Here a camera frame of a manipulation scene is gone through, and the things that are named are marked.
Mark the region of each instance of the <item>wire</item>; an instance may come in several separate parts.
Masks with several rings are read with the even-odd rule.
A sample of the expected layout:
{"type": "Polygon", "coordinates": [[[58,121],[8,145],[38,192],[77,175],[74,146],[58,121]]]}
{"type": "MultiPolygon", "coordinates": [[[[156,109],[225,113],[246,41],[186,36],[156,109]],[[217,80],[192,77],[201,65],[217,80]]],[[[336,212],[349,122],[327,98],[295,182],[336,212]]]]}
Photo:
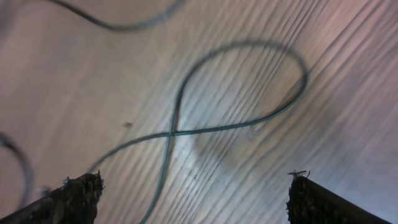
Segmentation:
{"type": "Polygon", "coordinates": [[[69,4],[67,2],[60,1],[60,0],[48,0],[48,1],[53,2],[55,4],[58,4],[59,6],[62,6],[64,8],[71,10],[72,12],[74,12],[74,13],[78,14],[79,16],[83,17],[84,19],[96,24],[97,26],[100,26],[105,29],[113,30],[113,31],[141,31],[141,30],[148,29],[148,28],[166,20],[166,18],[169,18],[172,15],[174,15],[178,11],[178,9],[180,9],[180,7],[183,5],[183,3],[185,2],[185,0],[175,0],[167,9],[165,9],[158,15],[150,17],[142,22],[137,22],[134,24],[110,24],[108,22],[101,21],[101,20],[87,14],[86,12],[82,11],[78,7],[76,7],[72,4],[69,4]]]}
{"type": "Polygon", "coordinates": [[[22,173],[24,175],[24,193],[22,195],[21,201],[19,202],[18,209],[25,206],[29,200],[30,193],[33,189],[33,169],[25,156],[25,154],[20,150],[16,144],[3,133],[0,133],[0,147],[5,147],[9,149],[18,159],[19,164],[22,168],[22,173]]]}
{"type": "Polygon", "coordinates": [[[180,85],[180,88],[178,89],[178,93],[177,93],[177,96],[175,99],[175,105],[174,105],[174,109],[172,111],[172,118],[171,118],[171,125],[170,125],[169,132],[150,134],[148,136],[144,136],[144,137],[137,138],[137,139],[128,141],[126,143],[123,143],[123,144],[115,147],[114,149],[110,150],[105,155],[101,156],[91,166],[91,168],[89,169],[88,172],[95,171],[101,165],[101,163],[104,162],[106,159],[108,159],[109,157],[115,155],[115,153],[117,153],[123,149],[126,149],[127,147],[129,147],[133,144],[137,144],[142,141],[147,141],[147,140],[154,139],[154,138],[167,138],[164,160],[163,160],[162,166],[160,168],[160,177],[159,177],[159,182],[158,182],[156,190],[155,190],[155,195],[149,205],[148,210],[146,211],[146,214],[144,215],[144,218],[140,222],[141,224],[144,224],[146,221],[148,221],[148,218],[150,217],[151,213],[153,212],[153,210],[156,206],[157,201],[159,200],[160,193],[162,192],[163,184],[165,182],[165,176],[166,176],[167,169],[168,169],[170,152],[172,150],[172,143],[173,143],[174,136],[210,133],[210,132],[214,132],[214,131],[224,131],[224,130],[229,130],[229,129],[252,126],[252,125],[255,125],[255,124],[258,124],[261,122],[268,121],[268,120],[280,115],[285,110],[289,109],[303,94],[305,87],[307,86],[307,82],[308,82],[308,68],[307,68],[303,58],[293,48],[290,48],[280,42],[277,42],[274,40],[241,40],[241,41],[234,41],[229,44],[223,45],[215,50],[210,51],[204,57],[199,59],[193,65],[193,67],[190,69],[190,71],[187,73],[187,75],[183,79],[183,82],[180,85]],[[229,50],[239,48],[239,47],[264,47],[264,48],[267,47],[267,48],[276,49],[278,51],[281,51],[281,52],[291,56],[298,63],[298,65],[302,71],[301,86],[300,86],[299,90],[296,92],[296,94],[294,96],[290,97],[281,106],[277,107],[276,109],[271,111],[269,114],[267,114],[261,118],[254,119],[252,121],[238,123],[238,124],[229,124],[229,125],[225,125],[225,126],[218,126],[218,127],[214,127],[214,128],[202,128],[202,129],[193,129],[193,130],[187,130],[187,131],[178,131],[177,130],[178,114],[180,111],[180,106],[181,106],[181,102],[182,102],[184,89],[185,89],[188,81],[191,79],[192,76],[194,76],[194,74],[196,74],[196,72],[201,68],[202,65],[207,63],[207,61],[213,59],[214,57],[216,57],[219,54],[225,53],[229,50]]]}

